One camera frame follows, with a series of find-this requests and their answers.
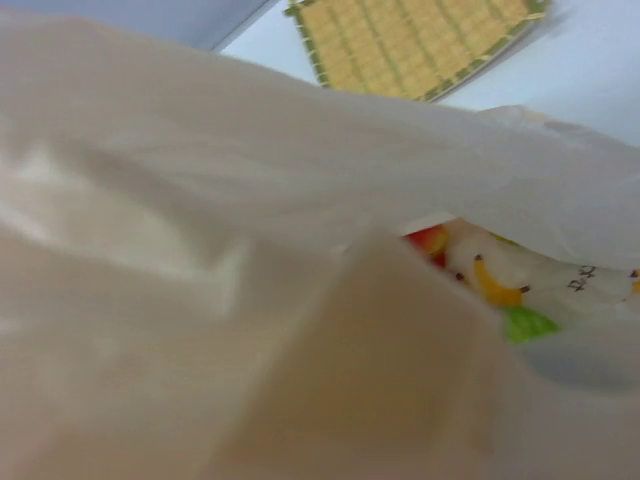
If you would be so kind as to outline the translucent printed plastic bag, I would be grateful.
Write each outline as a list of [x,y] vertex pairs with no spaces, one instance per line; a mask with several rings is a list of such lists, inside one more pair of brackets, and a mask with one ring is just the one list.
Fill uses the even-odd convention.
[[514,348],[401,239],[639,263],[639,151],[1,13],[5,479],[635,479],[639,310]]

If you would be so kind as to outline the yellow woven bamboo mat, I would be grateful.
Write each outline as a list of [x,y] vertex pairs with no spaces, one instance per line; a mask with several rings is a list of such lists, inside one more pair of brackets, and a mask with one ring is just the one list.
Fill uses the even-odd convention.
[[432,102],[486,68],[546,15],[546,1],[291,1],[318,83]]

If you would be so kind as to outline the green fake apple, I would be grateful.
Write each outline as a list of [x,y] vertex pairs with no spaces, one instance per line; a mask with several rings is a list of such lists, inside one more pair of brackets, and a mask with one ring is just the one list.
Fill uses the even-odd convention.
[[522,306],[503,307],[504,334],[514,344],[556,333],[560,327],[547,316]]

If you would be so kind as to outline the red fake cherry tomatoes bunch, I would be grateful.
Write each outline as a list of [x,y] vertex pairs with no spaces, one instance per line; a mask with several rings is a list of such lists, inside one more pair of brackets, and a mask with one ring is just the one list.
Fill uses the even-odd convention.
[[447,263],[449,233],[442,224],[403,236],[431,264],[444,269]]

